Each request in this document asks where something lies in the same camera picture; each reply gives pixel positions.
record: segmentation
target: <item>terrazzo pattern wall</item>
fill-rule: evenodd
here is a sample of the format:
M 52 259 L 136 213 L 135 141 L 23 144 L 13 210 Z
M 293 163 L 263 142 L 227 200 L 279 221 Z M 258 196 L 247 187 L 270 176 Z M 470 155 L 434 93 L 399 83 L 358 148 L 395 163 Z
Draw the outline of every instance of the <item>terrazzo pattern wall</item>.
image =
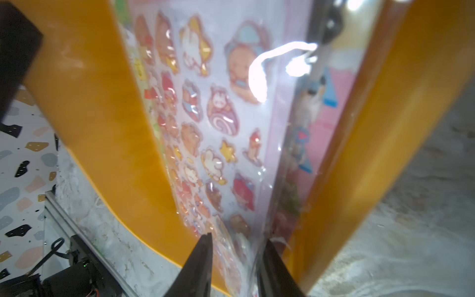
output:
M 0 123 L 0 282 L 43 256 L 45 192 L 56 184 L 57 139 L 20 87 Z

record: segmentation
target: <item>yellow star sticker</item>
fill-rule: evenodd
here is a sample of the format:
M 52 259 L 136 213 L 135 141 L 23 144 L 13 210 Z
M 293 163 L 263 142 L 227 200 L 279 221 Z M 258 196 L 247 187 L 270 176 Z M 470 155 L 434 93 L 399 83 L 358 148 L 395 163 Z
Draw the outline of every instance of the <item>yellow star sticker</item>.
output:
M 221 143 L 221 148 L 219 150 L 223 154 L 226 162 L 237 162 L 236 156 L 234 155 L 234 147 L 232 144 L 229 144 L 226 140 L 223 140 Z
M 181 156 L 180 149 L 176 145 L 173 146 L 173 149 L 175 151 L 175 155 L 181 161 L 183 159 L 183 157 Z

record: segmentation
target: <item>bunny sticker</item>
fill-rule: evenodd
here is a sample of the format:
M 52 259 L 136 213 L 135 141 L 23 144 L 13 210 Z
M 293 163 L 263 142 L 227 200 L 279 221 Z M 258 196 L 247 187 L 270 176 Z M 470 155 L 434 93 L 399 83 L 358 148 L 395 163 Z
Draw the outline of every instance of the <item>bunny sticker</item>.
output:
M 186 67 L 196 70 L 198 75 L 209 75 L 208 61 L 213 54 L 210 42 L 203 34 L 201 21 L 197 16 L 180 30 L 180 40 L 183 47 L 183 59 Z
M 216 130 L 229 136 L 238 134 L 239 120 L 225 88 L 211 86 L 207 114 L 209 122 Z
M 231 89 L 246 102 L 259 104 L 249 88 L 249 66 L 257 56 L 269 49 L 266 30 L 251 21 L 244 22 L 224 47 Z
M 198 87 L 189 80 L 185 80 L 182 90 L 183 100 L 181 104 L 183 105 L 183 109 L 193 121 L 201 121 L 203 112 L 201 111 L 201 96 Z
M 201 154 L 201 163 L 212 180 L 220 185 L 225 185 L 228 182 L 223 177 L 223 161 L 210 148 Z
M 173 74 L 177 74 L 180 69 L 173 46 L 170 20 L 161 11 L 158 12 L 155 23 L 155 47 L 161 63 L 168 66 Z

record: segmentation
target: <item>orange plastic panel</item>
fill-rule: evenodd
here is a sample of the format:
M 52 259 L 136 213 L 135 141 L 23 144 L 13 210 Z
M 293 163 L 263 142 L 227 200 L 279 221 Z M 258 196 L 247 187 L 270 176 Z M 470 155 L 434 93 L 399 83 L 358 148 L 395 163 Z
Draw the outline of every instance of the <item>orange plastic panel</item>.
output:
M 197 239 L 176 213 L 106 0 L 14 0 L 44 34 L 25 85 L 97 193 L 148 247 L 181 266 Z M 213 274 L 219 290 L 225 285 Z

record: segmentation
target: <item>cartoon character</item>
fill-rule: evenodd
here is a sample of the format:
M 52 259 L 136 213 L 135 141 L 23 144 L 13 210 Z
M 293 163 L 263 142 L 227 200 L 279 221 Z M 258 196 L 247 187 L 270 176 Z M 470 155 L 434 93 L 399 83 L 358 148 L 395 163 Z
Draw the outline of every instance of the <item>cartoon character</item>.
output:
M 224 159 L 226 159 L 226 162 L 228 163 L 236 163 L 238 159 L 234 155 L 234 146 L 230 143 L 228 143 L 225 139 L 221 142 L 221 148 L 219 149 L 221 154 L 224 156 Z
M 207 77 L 209 75 L 207 62 L 211 59 L 213 49 L 203 35 L 201 21 L 197 16 L 192 17 L 190 22 L 180 30 L 180 40 L 186 67 L 196 70 L 202 77 Z
M 237 172 L 231 191 L 239 205 L 245 210 L 254 211 L 254 184 L 252 181 Z
M 165 158 L 167 160 L 167 163 L 168 163 L 168 166 L 171 168 L 171 169 L 175 169 L 176 171 L 178 171 L 178 160 L 175 156 L 175 154 L 173 153 L 173 150 L 171 148 L 171 146 L 167 145 L 164 149 L 164 153 L 165 153 Z
M 219 189 L 213 184 L 213 182 L 207 182 L 206 183 L 206 189 L 205 189 L 206 197 L 208 198 L 208 201 L 211 203 L 211 205 L 219 212 L 223 212 L 223 209 L 221 208 L 221 192 Z
M 203 164 L 206 173 L 215 182 L 220 185 L 224 185 L 228 182 L 223 177 L 223 161 L 216 154 L 214 154 L 210 148 L 206 149 L 201 154 L 201 163 Z
M 188 215 L 188 209 L 186 209 L 185 205 L 182 202 L 180 202 L 180 210 L 182 214 Z
M 190 185 L 186 181 L 181 181 L 181 188 L 182 190 L 178 192 L 178 197 L 184 202 L 190 201 L 193 197 Z
M 249 89 L 249 66 L 257 56 L 269 49 L 266 30 L 251 21 L 244 22 L 224 47 L 231 89 L 246 102 L 259 104 Z
M 165 93 L 165 102 L 170 109 L 173 115 L 177 114 L 177 95 L 175 92 L 175 87 L 173 86 L 173 82 L 171 81 L 171 74 L 170 72 L 162 72 L 161 73 L 161 86 L 163 88 L 163 92 Z
M 183 105 L 183 109 L 193 121 L 201 121 L 203 113 L 201 111 L 200 91 L 189 80 L 185 80 L 182 90 L 183 100 L 181 101 L 181 104 Z
M 199 189 L 199 187 L 203 185 L 200 178 L 198 177 L 198 171 L 188 164 L 185 166 L 185 175 L 186 179 L 193 187 L 197 185 Z
M 300 95 L 300 100 L 297 101 L 297 107 L 292 119 L 294 129 L 292 130 L 291 142 L 288 146 L 292 156 L 289 164 L 290 171 L 295 171 L 299 168 L 307 173 L 313 172 L 305 146 L 310 141 L 308 129 L 318 118 L 322 110 L 325 90 L 326 79 L 322 76 L 317 86 L 303 91 Z
M 167 131 L 167 122 L 165 120 L 165 115 L 162 113 L 159 113 L 157 122 L 158 122 L 158 126 L 160 127 L 161 133 L 163 134 L 163 137 L 168 139 L 169 135 Z
M 161 63 L 168 66 L 173 74 L 177 74 L 180 69 L 172 38 L 170 20 L 159 11 L 155 23 L 155 47 Z
M 148 71 L 148 78 L 150 89 L 145 90 L 145 98 L 152 100 L 155 111 L 159 109 L 166 110 L 167 105 L 164 101 L 163 91 L 159 87 L 158 75 L 153 69 Z
M 241 233 L 246 238 L 249 238 L 251 235 L 251 228 L 240 214 L 233 214 L 231 218 L 229 218 L 229 223 L 234 231 Z
M 135 20 L 135 37 L 140 45 L 139 51 L 142 59 L 150 66 L 155 65 L 155 57 L 153 56 L 153 39 L 143 15 L 139 15 L 137 20 Z
M 169 173 L 171 181 L 175 184 L 177 188 L 181 188 L 181 180 L 178 177 L 178 173 L 175 171 L 175 169 L 170 169 Z
M 261 133 L 259 129 L 256 129 L 251 137 L 249 137 L 249 149 L 244 151 L 244 156 L 251 161 L 255 166 L 262 166 L 262 162 L 257 158 L 259 156 L 259 151 L 261 150 Z
M 229 136 L 238 134 L 239 120 L 225 88 L 211 86 L 207 114 L 209 122 L 216 130 Z
M 203 140 L 203 136 L 195 124 L 181 124 L 181 139 L 185 149 L 194 157 L 198 157 L 198 148 Z
M 198 211 L 207 219 L 211 217 L 211 214 L 209 213 L 209 208 L 206 207 L 203 203 L 203 200 L 198 196 L 198 194 L 195 194 L 195 205 L 198 208 Z
M 178 128 L 177 120 L 174 116 L 168 115 L 166 126 L 168 134 L 176 140 L 180 139 L 180 130 Z

